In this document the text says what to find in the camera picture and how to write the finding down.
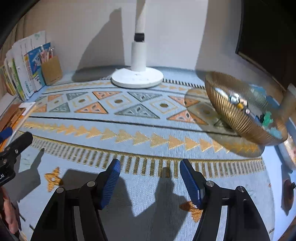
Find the brown dot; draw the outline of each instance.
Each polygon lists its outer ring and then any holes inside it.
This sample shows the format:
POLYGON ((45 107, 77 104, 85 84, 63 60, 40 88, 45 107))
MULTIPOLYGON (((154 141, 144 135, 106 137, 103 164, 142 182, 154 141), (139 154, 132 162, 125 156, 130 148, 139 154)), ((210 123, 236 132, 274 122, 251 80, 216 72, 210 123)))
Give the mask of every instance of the brown dot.
POLYGON ((160 107, 162 107, 162 108, 168 108, 168 105, 166 103, 161 103, 160 104, 160 107))
POLYGON ((114 102, 115 102, 116 104, 120 104, 120 103, 123 102, 123 100, 115 100, 114 102))
POLYGON ((204 112, 206 115, 210 114, 210 112, 209 112, 208 110, 203 110, 203 112, 204 112))

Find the round lamp base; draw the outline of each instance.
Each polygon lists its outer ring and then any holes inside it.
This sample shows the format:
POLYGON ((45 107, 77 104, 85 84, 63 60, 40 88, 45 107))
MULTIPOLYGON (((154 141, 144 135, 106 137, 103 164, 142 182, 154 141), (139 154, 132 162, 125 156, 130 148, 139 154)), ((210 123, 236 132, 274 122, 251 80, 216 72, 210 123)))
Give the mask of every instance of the round lamp base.
POLYGON ((112 75, 112 82, 123 88, 143 89, 159 85, 163 74, 157 69, 146 68, 146 71, 136 72, 130 69, 119 69, 112 75))

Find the gold bowl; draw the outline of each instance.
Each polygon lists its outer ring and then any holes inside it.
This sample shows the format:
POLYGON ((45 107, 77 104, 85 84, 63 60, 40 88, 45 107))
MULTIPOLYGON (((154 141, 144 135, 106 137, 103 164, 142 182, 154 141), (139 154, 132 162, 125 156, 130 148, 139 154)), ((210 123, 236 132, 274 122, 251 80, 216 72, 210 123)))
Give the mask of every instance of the gold bowl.
POLYGON ((278 145, 288 138, 286 126, 281 117, 278 116, 276 109, 266 101, 264 95, 254 90, 249 84, 228 74, 208 72, 205 77, 205 88, 217 113, 240 136, 259 145, 278 145), (282 138, 279 139, 269 134, 244 111, 226 100, 215 88, 219 88, 226 93, 237 93, 248 101, 249 107, 259 109, 262 112, 271 112, 274 120, 271 127, 279 130, 282 138))

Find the white cylinder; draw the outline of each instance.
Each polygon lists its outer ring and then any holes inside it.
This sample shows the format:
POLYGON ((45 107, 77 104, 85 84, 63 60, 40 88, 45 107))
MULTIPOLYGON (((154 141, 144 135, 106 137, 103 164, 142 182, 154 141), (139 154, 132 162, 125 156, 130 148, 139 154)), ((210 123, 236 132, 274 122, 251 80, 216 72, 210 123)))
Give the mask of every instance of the white cylinder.
POLYGON ((146 43, 145 42, 132 42, 131 70, 136 72, 142 72, 146 70, 146 43))
POLYGON ((137 0, 135 33, 144 33, 146 23, 146 0, 137 0))

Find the patterned tablecloth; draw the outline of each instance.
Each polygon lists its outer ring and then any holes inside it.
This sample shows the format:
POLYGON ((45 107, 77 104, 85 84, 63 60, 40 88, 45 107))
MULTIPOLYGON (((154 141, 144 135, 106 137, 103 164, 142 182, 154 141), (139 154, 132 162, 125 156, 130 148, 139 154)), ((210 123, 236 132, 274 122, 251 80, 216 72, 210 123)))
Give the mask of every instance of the patterned tablecloth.
MULTIPOLYGON (((164 79, 158 87, 129 90, 104 78, 49 87, 37 101, 18 133, 30 131, 33 143, 6 185, 28 240, 59 185, 71 189, 95 179, 113 158, 121 174, 100 212, 110 241, 192 240, 201 211, 180 176, 183 158, 222 187, 244 186, 272 238, 274 203, 263 150, 221 120, 201 80, 164 79)), ((223 208, 217 240, 223 240, 226 213, 223 208)))

